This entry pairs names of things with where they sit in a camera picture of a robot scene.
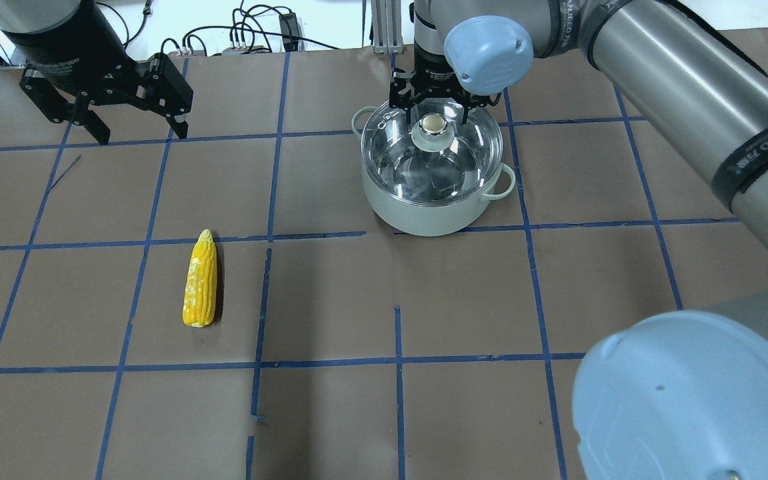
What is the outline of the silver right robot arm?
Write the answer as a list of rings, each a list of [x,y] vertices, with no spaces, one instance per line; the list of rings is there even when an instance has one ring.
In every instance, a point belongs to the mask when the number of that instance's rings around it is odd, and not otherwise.
[[[506,91],[504,121],[520,219],[394,237],[402,479],[584,479],[586,350],[768,287],[758,241],[579,52]]]

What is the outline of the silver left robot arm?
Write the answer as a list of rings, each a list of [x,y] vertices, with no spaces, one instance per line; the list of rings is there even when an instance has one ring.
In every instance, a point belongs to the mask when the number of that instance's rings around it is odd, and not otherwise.
[[[186,139],[194,91],[165,53],[135,61],[95,1],[0,1],[0,30],[27,58],[19,87],[52,123],[82,127],[106,145],[93,106],[131,105]]]

